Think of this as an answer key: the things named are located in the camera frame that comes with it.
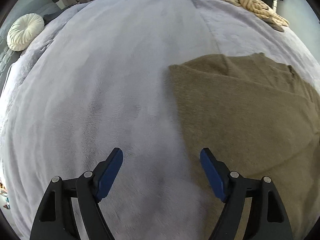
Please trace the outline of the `olive green knit sweater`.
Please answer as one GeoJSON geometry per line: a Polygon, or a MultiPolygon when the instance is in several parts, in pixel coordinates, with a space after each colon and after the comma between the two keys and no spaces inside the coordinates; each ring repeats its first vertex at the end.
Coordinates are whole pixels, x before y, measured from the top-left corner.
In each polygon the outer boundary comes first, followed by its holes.
{"type": "Polygon", "coordinates": [[[205,55],[169,67],[191,177],[204,191],[204,236],[223,204],[201,167],[207,147],[247,178],[269,176],[294,239],[319,218],[319,94],[290,65],[263,53],[205,55]]]}

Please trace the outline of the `smooth lavender duvet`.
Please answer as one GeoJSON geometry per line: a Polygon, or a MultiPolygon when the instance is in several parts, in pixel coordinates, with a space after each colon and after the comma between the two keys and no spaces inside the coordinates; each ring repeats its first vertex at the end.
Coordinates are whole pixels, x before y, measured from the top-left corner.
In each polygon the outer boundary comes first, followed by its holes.
{"type": "Polygon", "coordinates": [[[1,149],[13,220],[30,237],[54,176],[76,178],[118,147],[100,203],[116,239],[200,239],[205,194],[191,176],[169,66],[214,44],[191,0],[95,0],[60,30],[12,104],[1,149]]]}

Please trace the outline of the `lavender embossed bed blanket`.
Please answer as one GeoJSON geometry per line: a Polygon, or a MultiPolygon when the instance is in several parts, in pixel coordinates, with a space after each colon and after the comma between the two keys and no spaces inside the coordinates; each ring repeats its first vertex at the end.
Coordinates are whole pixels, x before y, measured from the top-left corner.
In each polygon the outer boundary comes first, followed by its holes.
{"type": "Polygon", "coordinates": [[[288,27],[282,32],[247,10],[221,0],[192,0],[220,53],[246,56],[263,53],[275,62],[291,65],[319,89],[319,63],[306,45],[288,27]]]}

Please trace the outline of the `round white pleated cushion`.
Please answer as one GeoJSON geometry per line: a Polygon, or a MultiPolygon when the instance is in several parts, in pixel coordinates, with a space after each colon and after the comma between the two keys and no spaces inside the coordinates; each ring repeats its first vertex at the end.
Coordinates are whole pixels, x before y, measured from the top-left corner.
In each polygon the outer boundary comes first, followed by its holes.
{"type": "Polygon", "coordinates": [[[19,17],[7,34],[7,45],[13,51],[23,51],[43,31],[44,19],[35,13],[19,17]]]}

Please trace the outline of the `grey quilted headboard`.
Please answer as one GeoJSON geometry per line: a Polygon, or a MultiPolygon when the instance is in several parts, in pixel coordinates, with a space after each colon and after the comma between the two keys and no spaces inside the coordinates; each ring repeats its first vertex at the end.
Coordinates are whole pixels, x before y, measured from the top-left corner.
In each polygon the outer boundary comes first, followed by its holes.
{"type": "Polygon", "coordinates": [[[48,15],[60,14],[62,9],[52,0],[32,0],[15,5],[1,26],[1,87],[9,67],[41,32],[48,15]]]}

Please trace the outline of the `cream striped knit garment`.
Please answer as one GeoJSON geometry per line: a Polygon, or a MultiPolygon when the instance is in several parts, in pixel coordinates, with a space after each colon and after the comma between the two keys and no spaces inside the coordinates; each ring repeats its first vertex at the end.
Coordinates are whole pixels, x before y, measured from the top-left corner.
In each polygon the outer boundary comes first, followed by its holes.
{"type": "Polygon", "coordinates": [[[289,22],[279,16],[269,5],[262,0],[225,0],[237,7],[242,7],[259,19],[269,24],[273,29],[282,31],[282,27],[289,27],[289,22]]]}

